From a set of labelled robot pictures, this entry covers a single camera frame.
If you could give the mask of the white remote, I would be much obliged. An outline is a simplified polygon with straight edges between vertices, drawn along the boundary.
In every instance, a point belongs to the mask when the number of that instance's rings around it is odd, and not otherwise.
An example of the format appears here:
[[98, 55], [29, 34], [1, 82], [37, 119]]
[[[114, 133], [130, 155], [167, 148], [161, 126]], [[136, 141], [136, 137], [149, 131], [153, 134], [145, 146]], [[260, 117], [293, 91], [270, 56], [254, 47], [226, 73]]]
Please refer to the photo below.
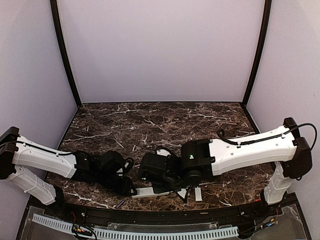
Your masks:
[[137, 188], [136, 191], [137, 191], [137, 194], [131, 196], [133, 199], [152, 198], [152, 197], [158, 197], [158, 196], [166, 196], [170, 194], [170, 192], [154, 193], [152, 187]]

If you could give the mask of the narrow white battery cover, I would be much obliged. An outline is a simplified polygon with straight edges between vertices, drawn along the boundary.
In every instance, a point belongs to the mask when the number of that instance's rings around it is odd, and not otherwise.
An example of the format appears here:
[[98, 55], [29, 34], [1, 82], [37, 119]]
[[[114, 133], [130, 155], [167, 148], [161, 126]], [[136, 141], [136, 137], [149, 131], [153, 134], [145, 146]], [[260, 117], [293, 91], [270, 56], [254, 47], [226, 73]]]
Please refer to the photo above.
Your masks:
[[195, 201], [196, 202], [202, 202], [203, 198], [202, 198], [202, 190], [200, 187], [195, 187], [194, 188], [194, 195], [195, 195]]

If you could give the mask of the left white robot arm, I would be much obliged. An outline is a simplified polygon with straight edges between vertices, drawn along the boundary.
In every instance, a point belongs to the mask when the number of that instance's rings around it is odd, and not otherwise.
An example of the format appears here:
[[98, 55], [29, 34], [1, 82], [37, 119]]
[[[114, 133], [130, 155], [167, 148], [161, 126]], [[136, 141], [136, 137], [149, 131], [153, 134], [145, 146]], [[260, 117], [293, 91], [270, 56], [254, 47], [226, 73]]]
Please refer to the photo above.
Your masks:
[[71, 213], [70, 206], [63, 201], [63, 191], [44, 182], [29, 167], [77, 182], [98, 183], [118, 195], [135, 196], [138, 192], [127, 176], [133, 164], [132, 158], [123, 158], [113, 150], [98, 155], [45, 147], [20, 135], [19, 128], [14, 126], [0, 136], [1, 180], [13, 183], [46, 206], [51, 205], [60, 218], [67, 218]]

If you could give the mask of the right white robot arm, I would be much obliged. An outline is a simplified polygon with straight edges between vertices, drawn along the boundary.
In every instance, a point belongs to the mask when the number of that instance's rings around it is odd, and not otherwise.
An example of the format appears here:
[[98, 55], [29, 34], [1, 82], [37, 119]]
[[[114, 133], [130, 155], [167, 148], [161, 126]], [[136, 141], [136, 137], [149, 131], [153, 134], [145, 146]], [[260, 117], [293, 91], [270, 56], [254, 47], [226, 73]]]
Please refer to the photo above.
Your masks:
[[274, 163], [275, 170], [260, 194], [255, 213], [266, 217], [282, 201], [294, 180], [301, 179], [313, 166], [314, 144], [300, 134], [300, 125], [291, 117], [273, 130], [228, 139], [223, 129], [214, 139], [184, 143], [180, 156], [158, 148], [146, 153], [139, 166], [140, 179], [150, 182], [154, 195], [176, 192], [184, 201], [190, 190], [202, 200], [200, 183], [224, 173], [265, 163]]

